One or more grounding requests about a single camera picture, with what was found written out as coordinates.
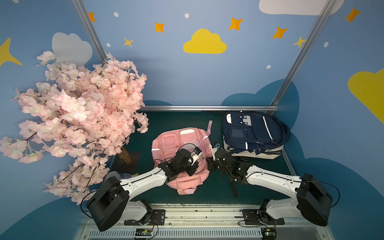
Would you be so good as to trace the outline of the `pink backpack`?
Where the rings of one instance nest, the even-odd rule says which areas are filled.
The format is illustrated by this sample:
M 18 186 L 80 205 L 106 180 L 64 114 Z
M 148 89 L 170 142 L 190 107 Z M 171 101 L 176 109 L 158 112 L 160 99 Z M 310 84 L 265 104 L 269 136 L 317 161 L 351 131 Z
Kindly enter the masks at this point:
M 209 121 L 206 131 L 197 128 L 184 128 L 164 132 L 152 142 L 152 156 L 156 166 L 170 161 L 180 149 L 192 152 L 195 147 L 198 147 L 202 150 L 202 156 L 198 159 L 199 167 L 193 176 L 181 173 L 175 180 L 167 183 L 170 188 L 176 189 L 179 195 L 193 194 L 209 176 L 206 159 L 212 157 L 209 139 L 211 127 L 212 121 Z

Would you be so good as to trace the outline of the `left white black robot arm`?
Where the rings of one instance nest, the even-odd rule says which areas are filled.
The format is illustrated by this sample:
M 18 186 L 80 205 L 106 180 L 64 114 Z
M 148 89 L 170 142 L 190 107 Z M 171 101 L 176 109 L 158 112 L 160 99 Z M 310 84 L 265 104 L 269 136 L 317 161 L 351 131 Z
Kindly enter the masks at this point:
M 201 156 L 202 150 L 198 147 L 192 152 L 180 149 L 170 161 L 158 164 L 141 176 L 123 180 L 111 177 L 106 180 L 87 203 L 87 209 L 99 231 L 110 229 L 124 213 L 128 213 L 132 220 L 140 221 L 149 211 L 149 206 L 141 201 L 132 205 L 128 202 L 152 188 L 175 180 L 181 173 L 192 176 Z

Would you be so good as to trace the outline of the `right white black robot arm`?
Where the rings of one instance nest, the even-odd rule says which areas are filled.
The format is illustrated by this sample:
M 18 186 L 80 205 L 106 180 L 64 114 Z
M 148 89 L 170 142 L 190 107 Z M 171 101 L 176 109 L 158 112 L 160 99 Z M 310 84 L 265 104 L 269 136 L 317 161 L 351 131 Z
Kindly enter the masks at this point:
M 333 197 L 313 175 L 289 176 L 264 170 L 237 161 L 224 149 L 214 149 L 207 162 L 209 171 L 219 170 L 234 182 L 261 186 L 287 196 L 283 200 L 264 200 L 257 211 L 261 223 L 267 225 L 284 218 L 304 218 L 317 226 L 327 226 Z

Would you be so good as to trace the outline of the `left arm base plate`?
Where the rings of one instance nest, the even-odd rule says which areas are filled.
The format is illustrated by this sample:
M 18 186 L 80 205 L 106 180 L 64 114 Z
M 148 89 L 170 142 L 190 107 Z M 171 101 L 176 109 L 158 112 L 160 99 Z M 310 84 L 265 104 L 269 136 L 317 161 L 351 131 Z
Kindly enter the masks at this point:
M 151 210 L 145 214 L 144 217 L 138 221 L 126 220 L 124 221 L 125 226 L 147 226 L 157 225 L 163 226 L 165 224 L 166 210 Z

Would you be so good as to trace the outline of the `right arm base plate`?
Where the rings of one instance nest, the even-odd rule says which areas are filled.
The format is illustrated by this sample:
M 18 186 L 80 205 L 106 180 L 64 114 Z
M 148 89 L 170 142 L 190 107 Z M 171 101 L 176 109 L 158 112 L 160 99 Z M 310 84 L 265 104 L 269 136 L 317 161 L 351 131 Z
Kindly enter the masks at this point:
M 266 210 L 244 209 L 241 210 L 246 225 L 284 225 L 283 218 L 274 219 L 267 214 Z

